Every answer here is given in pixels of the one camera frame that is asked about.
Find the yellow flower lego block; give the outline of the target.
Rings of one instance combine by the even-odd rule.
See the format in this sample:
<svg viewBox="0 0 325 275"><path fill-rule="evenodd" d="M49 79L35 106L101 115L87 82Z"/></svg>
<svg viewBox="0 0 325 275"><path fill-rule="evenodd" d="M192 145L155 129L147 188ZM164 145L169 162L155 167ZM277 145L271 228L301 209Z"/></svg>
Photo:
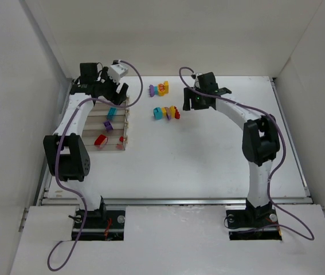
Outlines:
<svg viewBox="0 0 325 275"><path fill-rule="evenodd" d="M158 96L164 96L169 93L169 82L164 81L163 83L158 84L155 90L155 94Z"/></svg>

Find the purple square lego block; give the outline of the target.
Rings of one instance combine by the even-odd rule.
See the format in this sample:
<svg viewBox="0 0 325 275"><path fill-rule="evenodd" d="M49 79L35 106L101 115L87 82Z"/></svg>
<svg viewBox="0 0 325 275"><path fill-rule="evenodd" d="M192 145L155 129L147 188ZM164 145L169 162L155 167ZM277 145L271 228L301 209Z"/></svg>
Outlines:
<svg viewBox="0 0 325 275"><path fill-rule="evenodd" d="M113 126L109 120L105 121L103 124L107 132L113 131Z"/></svg>

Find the red round lego block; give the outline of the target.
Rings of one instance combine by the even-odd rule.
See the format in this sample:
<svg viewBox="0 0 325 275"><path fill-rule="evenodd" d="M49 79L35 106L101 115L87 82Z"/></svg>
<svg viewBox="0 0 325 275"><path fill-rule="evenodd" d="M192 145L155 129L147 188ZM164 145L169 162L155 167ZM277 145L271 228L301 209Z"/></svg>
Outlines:
<svg viewBox="0 0 325 275"><path fill-rule="evenodd" d="M102 149L108 143L108 136L101 134L95 141L94 146Z"/></svg>

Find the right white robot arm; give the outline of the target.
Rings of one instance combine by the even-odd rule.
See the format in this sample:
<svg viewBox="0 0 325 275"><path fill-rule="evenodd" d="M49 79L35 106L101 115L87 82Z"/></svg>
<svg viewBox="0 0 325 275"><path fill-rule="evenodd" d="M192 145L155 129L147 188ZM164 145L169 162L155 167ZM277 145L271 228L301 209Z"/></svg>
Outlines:
<svg viewBox="0 0 325 275"><path fill-rule="evenodd" d="M229 229L262 227L275 214L268 196L268 178L280 149L279 135L272 116L261 115L231 98L228 88L219 88L215 75L193 73L192 87L184 88L183 110L213 108L226 115L242 130L242 153L249 163L249 192L245 208L226 210Z"/></svg>

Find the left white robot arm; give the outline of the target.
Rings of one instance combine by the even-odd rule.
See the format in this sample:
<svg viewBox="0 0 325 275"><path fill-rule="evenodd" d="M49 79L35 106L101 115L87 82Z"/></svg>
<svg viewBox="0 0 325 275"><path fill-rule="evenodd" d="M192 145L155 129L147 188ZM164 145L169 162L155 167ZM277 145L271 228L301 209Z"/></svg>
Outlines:
<svg viewBox="0 0 325 275"><path fill-rule="evenodd" d="M49 171L61 189L77 196L82 221L96 217L104 219L106 209L102 196L85 184L91 171L91 159L81 135L96 103L112 108L123 106L128 85L120 81L127 73L128 68L121 60L102 69L97 63L81 63L80 76L72 83L62 121L43 139Z"/></svg>

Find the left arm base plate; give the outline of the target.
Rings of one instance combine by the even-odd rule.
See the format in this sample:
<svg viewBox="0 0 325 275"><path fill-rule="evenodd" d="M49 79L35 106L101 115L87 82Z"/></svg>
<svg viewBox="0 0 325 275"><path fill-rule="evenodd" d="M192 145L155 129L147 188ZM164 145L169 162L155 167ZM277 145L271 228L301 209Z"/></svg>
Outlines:
<svg viewBox="0 0 325 275"><path fill-rule="evenodd" d="M89 211L79 241L123 241L126 211Z"/></svg>

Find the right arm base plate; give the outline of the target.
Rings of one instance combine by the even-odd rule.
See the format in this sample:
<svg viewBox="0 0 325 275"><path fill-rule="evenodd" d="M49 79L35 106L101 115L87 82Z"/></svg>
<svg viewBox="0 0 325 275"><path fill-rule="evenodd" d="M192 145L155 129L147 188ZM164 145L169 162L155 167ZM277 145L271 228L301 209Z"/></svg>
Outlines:
<svg viewBox="0 0 325 275"><path fill-rule="evenodd" d="M249 208L226 208L225 227L231 241L281 241L276 210L270 207L256 216Z"/></svg>

